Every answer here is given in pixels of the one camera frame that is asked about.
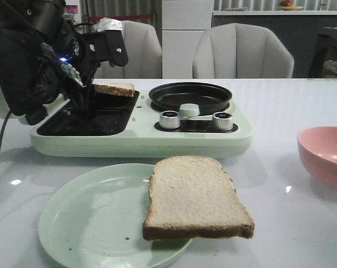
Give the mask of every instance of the table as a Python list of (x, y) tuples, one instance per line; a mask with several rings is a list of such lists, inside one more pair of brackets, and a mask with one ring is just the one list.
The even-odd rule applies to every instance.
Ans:
[[(176, 81), (127, 80), (139, 91)], [(337, 126), (337, 80), (195, 81), (230, 89), (253, 126), (248, 151), (219, 161), (234, 180), (256, 230), (251, 240), (194, 239), (171, 267), (337, 268), (337, 190), (308, 174), (296, 142), (304, 128)], [(159, 160), (46, 156), (31, 147), (31, 128), (12, 119), (3, 139), (0, 268), (62, 268), (41, 247), (37, 234), (41, 211), (53, 193), (90, 170)]]

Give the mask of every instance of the fruit bowl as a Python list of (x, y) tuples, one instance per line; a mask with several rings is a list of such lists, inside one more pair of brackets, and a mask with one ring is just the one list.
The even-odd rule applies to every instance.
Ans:
[(282, 9), (282, 10), (300, 10), (303, 9), (304, 7), (301, 6), (278, 6), (278, 8)]
[(337, 188), (337, 127), (311, 127), (297, 136), (299, 156), (316, 179)]

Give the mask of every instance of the light green plate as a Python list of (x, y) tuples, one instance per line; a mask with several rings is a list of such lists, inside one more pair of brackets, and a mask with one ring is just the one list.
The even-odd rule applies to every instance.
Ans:
[(44, 249), (69, 268), (168, 266), (191, 240), (142, 238), (152, 173), (152, 165), (113, 165), (64, 185), (40, 217)]

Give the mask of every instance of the white refrigerator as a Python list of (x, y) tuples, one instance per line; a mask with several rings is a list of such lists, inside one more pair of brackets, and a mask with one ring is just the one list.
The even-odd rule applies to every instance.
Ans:
[(211, 28), (213, 0), (162, 1), (162, 77), (192, 78), (192, 61), (204, 30)]

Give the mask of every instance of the silver knob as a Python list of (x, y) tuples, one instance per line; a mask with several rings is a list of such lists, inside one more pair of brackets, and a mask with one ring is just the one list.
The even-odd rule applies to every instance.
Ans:
[(174, 130), (180, 127), (180, 115), (176, 111), (163, 111), (158, 123), (162, 128)]
[(229, 113), (217, 112), (212, 115), (213, 128), (227, 131), (233, 128), (233, 117)]

